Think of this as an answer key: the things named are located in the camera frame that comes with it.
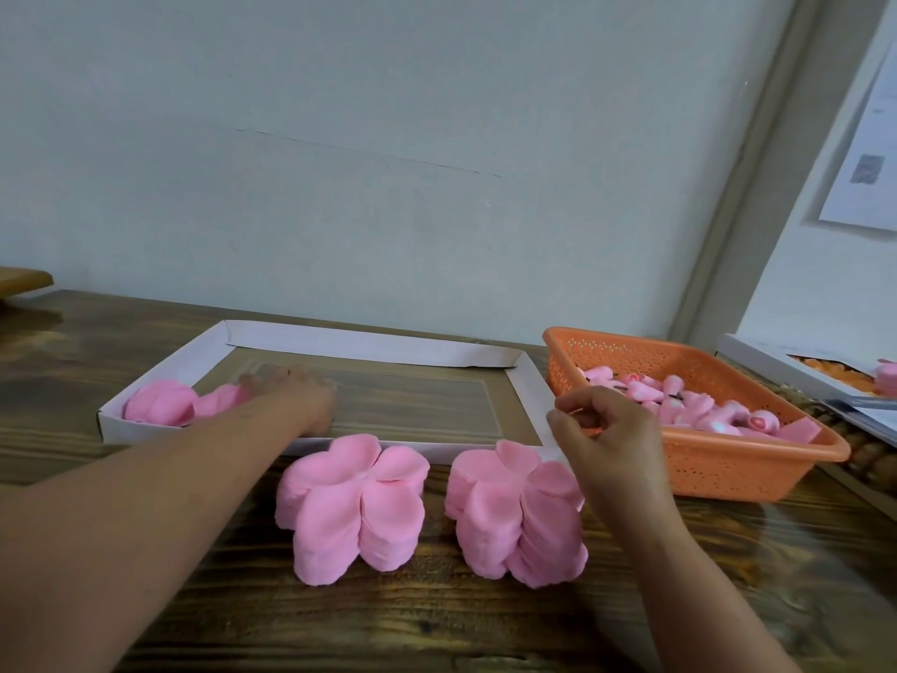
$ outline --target white cardboard box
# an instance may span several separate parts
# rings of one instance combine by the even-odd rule
[[[542,448],[539,450],[542,459],[566,462],[545,420],[545,414],[555,405],[555,395],[532,360],[521,350],[423,337],[240,320],[221,321],[209,328],[106,402],[98,413],[103,441],[133,444],[171,430],[182,429],[124,420],[122,414],[125,404],[141,387],[155,380],[175,379],[186,385],[195,385],[237,347],[420,366],[504,369],[535,433],[542,441]],[[301,456],[321,451],[330,441],[297,439],[287,447],[285,453]],[[449,465],[462,451],[488,448],[483,444],[420,441],[382,443],[384,446],[405,443],[435,465]]]
[[[788,347],[746,340],[736,335],[725,335],[717,343],[717,351],[735,363],[758,375],[791,385],[814,399],[844,399],[848,396],[869,396],[866,392],[819,373],[809,366],[792,359],[791,355],[837,361],[861,373],[874,377],[876,364],[849,359],[834,351]]]

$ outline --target forearm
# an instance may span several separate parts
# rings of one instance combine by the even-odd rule
[[[624,535],[668,671],[799,671],[678,516]]]
[[[263,395],[0,501],[0,669],[112,668],[308,416]]]

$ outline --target orange plastic basket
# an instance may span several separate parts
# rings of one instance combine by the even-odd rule
[[[551,357],[548,384],[555,395],[589,385],[584,371],[610,366],[614,372],[643,373],[663,379],[679,375],[686,386],[718,402],[741,402],[752,411],[766,409],[782,422],[806,417],[766,387],[723,361],[685,344],[616,336],[576,328],[548,328],[542,335]],[[850,447],[823,425],[812,444],[753,440],[698,430],[664,428],[667,467],[675,494],[733,501],[777,501],[794,487],[815,461],[846,460]]]

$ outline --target tabletop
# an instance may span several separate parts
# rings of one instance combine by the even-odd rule
[[[374,330],[88,293],[0,303],[0,495],[109,453],[96,410],[224,318]],[[513,346],[544,370],[543,347]],[[632,568],[588,508],[589,563],[575,582],[480,579],[443,515],[448,469],[433,466],[407,565],[356,562],[333,586],[309,588],[274,523],[289,462],[262,478],[120,670],[657,669]],[[776,504],[678,504],[804,670],[897,668],[897,524],[818,469]]]

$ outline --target basket rim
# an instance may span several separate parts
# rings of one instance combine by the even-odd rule
[[[789,460],[810,460],[810,461],[826,461],[841,462],[850,457],[850,446],[847,441],[841,437],[835,430],[828,425],[822,424],[813,416],[806,414],[800,408],[794,406],[775,392],[767,389],[756,380],[749,378],[744,373],[740,373],[737,369],[721,361],[716,356],[708,354],[704,350],[697,349],[688,344],[674,343],[668,340],[654,340],[652,338],[624,336],[617,333],[602,333],[600,331],[587,330],[585,328],[573,328],[565,326],[553,326],[546,328],[542,334],[542,339],[548,346],[550,356],[555,358],[558,364],[572,379],[574,387],[589,387],[589,383],[577,372],[577,366],[570,359],[566,350],[562,348],[559,340],[555,339],[558,334],[574,334],[586,335],[592,337],[600,337],[602,339],[617,339],[621,341],[638,340],[640,344],[649,343],[656,347],[664,347],[667,349],[675,349],[688,351],[691,355],[697,355],[704,358],[705,361],[712,366],[717,366],[723,372],[733,372],[737,374],[739,381],[750,383],[758,389],[767,403],[773,406],[785,407],[789,411],[799,411],[811,420],[818,423],[823,430],[820,432],[817,440],[825,437],[827,443],[813,442],[810,444],[799,444],[791,441],[763,441],[751,437],[741,437],[729,434],[717,434],[709,432],[701,432],[699,430],[684,430],[678,427],[662,427],[664,438],[675,439],[679,445],[686,448],[694,448],[701,451],[713,450],[731,453],[732,455],[750,456],[752,458],[786,458]]]

